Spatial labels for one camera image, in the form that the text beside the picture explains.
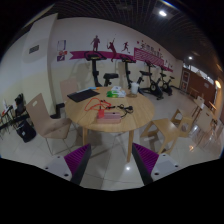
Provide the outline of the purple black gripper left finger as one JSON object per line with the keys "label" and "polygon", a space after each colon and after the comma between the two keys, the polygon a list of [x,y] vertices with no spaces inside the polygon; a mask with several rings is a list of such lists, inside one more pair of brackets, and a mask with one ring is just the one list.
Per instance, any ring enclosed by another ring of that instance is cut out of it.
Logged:
{"label": "purple black gripper left finger", "polygon": [[91,152],[91,145],[84,145],[66,156],[56,155],[43,169],[79,185],[90,159]]}

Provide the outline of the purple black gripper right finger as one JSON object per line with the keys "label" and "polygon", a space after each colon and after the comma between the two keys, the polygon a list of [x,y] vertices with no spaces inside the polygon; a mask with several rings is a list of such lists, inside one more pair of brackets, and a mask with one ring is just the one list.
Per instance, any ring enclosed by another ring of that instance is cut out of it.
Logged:
{"label": "purple black gripper right finger", "polygon": [[180,165],[168,154],[158,155],[137,143],[132,144],[132,154],[145,185],[168,176],[180,169]]}

